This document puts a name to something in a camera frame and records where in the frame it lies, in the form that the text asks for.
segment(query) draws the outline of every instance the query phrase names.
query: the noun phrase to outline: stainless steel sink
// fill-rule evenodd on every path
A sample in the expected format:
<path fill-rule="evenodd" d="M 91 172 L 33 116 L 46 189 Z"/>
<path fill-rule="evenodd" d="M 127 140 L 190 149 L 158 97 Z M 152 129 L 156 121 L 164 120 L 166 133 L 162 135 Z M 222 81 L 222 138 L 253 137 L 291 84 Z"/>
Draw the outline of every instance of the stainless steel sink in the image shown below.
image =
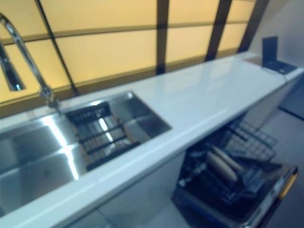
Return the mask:
<path fill-rule="evenodd" d="M 1 132 L 0 217 L 169 129 L 127 92 Z"/>

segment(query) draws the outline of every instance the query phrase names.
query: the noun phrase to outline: faucet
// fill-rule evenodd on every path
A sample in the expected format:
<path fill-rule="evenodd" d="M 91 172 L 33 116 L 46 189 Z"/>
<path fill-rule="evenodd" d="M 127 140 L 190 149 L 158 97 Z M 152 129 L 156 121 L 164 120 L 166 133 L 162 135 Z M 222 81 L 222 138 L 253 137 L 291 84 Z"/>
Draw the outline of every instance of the faucet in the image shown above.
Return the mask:
<path fill-rule="evenodd" d="M 46 100 L 46 104 L 51 107 L 55 108 L 59 111 L 59 100 L 57 99 L 56 95 L 53 93 L 52 89 L 46 84 L 45 80 L 43 79 L 38 67 L 36 66 L 32 56 L 30 55 L 28 49 L 24 45 L 24 42 L 12 25 L 12 23 L 5 17 L 2 13 L 0 13 L 0 22 L 3 26 L 7 29 L 10 33 L 12 39 L 16 43 L 19 51 L 21 52 L 23 58 L 25 59 L 26 63 L 28 64 L 29 68 L 31 69 L 33 75 L 37 79 L 40 84 L 40 96 L 42 96 Z M 4 72 L 6 81 L 8 83 L 10 91 L 21 91 L 25 89 L 25 86 L 17 74 L 15 67 L 10 61 L 8 54 L 6 53 L 3 44 L 0 41 L 0 65 Z"/>

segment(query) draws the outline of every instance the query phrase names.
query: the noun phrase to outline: yellow edge trim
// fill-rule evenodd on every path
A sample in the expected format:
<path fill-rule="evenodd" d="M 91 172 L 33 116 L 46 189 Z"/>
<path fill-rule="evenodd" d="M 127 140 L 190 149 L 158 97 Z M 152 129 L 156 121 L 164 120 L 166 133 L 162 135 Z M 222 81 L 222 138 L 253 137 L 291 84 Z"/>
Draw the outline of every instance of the yellow edge trim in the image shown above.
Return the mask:
<path fill-rule="evenodd" d="M 287 181 L 286 185 L 283 187 L 282 191 L 279 194 L 279 199 L 283 199 L 285 197 L 285 195 L 287 194 L 287 192 L 289 191 L 289 189 L 291 188 L 291 186 L 294 184 L 295 179 L 297 178 L 298 173 L 294 173 Z"/>

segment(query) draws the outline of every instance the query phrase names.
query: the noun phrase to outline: cabinet door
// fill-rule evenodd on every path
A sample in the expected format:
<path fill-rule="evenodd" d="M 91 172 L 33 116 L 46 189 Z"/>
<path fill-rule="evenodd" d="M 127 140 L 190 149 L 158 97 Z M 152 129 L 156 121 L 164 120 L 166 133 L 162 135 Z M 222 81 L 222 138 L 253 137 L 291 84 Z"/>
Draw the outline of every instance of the cabinet door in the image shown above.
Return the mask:
<path fill-rule="evenodd" d="M 115 228 L 106 218 L 98 211 L 93 210 L 89 214 L 81 217 L 66 228 Z"/>
<path fill-rule="evenodd" d="M 167 206 L 175 189 L 185 152 L 157 168 L 99 210 L 118 228 L 143 227 Z"/>

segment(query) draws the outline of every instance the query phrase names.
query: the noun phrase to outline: dish rack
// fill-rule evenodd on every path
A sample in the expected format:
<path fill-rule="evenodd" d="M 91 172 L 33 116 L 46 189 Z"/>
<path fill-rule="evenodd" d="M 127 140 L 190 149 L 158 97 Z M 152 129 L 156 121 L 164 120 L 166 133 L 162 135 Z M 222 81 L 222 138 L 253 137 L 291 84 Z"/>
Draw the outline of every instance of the dish rack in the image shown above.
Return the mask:
<path fill-rule="evenodd" d="M 277 140 L 268 134 L 245 121 L 235 120 L 187 150 L 179 186 L 187 188 L 190 182 L 198 181 L 203 189 L 229 205 L 240 198 L 254 198 L 265 183 L 263 173 L 280 167 L 269 163 L 276 155 L 273 149 L 276 144 Z M 237 182 L 223 180 L 208 166 L 206 156 L 213 146 L 244 168 L 237 173 Z"/>
<path fill-rule="evenodd" d="M 88 171 L 139 145 L 127 137 L 107 102 L 70 112 L 67 117 L 84 148 Z"/>

